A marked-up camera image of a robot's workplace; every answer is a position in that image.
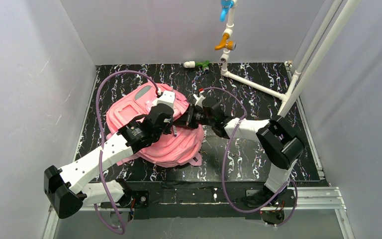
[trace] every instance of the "marble tabletop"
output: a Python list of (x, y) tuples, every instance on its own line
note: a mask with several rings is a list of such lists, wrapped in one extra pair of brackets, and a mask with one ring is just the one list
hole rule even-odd
[[(100, 142), (99, 128), (96, 120), (95, 98), (97, 88), (109, 74), (121, 70), (135, 70), (151, 76), (157, 83), (171, 85), (174, 89), (192, 100), (192, 94), (200, 88), (215, 86), (224, 88), (238, 97), (244, 104), (248, 120), (270, 119), (278, 113), (280, 100), (220, 75), (220, 65), (210, 64), (210, 71), (203, 73), (200, 69), (185, 69), (180, 64), (154, 65), (103, 65), (97, 67), (97, 78), (93, 97), (86, 115), (86, 122), (78, 145), (76, 159), (95, 149)], [(284, 93), (289, 78), (283, 63), (234, 63), (228, 69), (241, 77), (261, 84), (272, 90)], [(121, 75), (108, 81), (100, 97), (100, 111), (103, 122), (109, 107), (147, 80), (133, 74)], [(243, 110), (239, 104), (222, 92), (210, 92), (221, 101), (226, 111), (233, 116), (241, 116)], [(302, 136), (306, 149), (292, 171), (297, 181), (318, 181), (316, 165), (309, 149), (301, 116), (294, 104), (286, 117), (291, 125)], [(104, 125), (105, 134), (110, 133)], [(220, 169), (227, 140), (217, 137), (209, 127), (204, 127), (205, 140), (201, 147), (202, 165), (194, 167), (183, 165), (175, 168), (163, 168), (141, 158), (123, 164), (114, 165), (104, 171), (106, 181), (122, 177), (127, 181), (220, 181)], [(270, 162), (263, 148), (256, 142), (237, 139), (228, 154), (228, 181), (265, 181), (269, 174)]]

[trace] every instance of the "gray wall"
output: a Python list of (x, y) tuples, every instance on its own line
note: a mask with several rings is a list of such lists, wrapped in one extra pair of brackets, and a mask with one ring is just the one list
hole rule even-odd
[(95, 74), (58, 0), (0, 1), (0, 238), (43, 235), (43, 171), (71, 162)]
[(382, 1), (361, 1), (302, 101), (355, 237), (382, 238)]
[[(116, 225), (115, 216), (102, 212)], [(297, 210), (285, 226), (274, 229), (261, 220), (245, 218), (158, 218), (131, 221), (124, 235), (116, 235), (96, 212), (81, 211), (58, 221), (54, 239), (342, 239), (334, 210)]]
[[(219, 61), (219, 0), (61, 2), (96, 65)], [(323, 3), (239, 0), (231, 62), (292, 60)]]

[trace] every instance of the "white panel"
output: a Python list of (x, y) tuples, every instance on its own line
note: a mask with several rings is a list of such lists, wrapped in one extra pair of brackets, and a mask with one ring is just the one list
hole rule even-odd
[(302, 100), (355, 237), (382, 238), (382, 1), (361, 1)]
[(0, 1), (0, 238), (42, 237), (43, 171), (71, 162), (95, 74), (59, 1)]
[[(93, 61), (219, 62), (218, 0), (61, 0)], [(231, 62), (292, 60), (324, 0), (239, 0)]]

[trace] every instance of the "blue faucet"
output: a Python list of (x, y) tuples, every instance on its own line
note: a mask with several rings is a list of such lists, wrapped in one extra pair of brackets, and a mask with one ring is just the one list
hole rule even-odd
[(233, 7), (232, 0), (220, 0), (220, 4), (222, 5), (222, 13), (220, 14), (220, 21), (225, 21), (226, 15), (229, 12), (229, 9)]

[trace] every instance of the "orange valve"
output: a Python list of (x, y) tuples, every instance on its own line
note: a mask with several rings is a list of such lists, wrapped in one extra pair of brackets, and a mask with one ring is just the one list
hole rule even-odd
[(223, 48), (226, 48), (228, 50), (233, 51), (236, 47), (236, 43), (233, 41), (226, 42), (229, 39), (230, 35), (228, 33), (224, 33), (222, 40), (220, 41), (219, 45), (214, 47), (214, 50), (218, 51)]

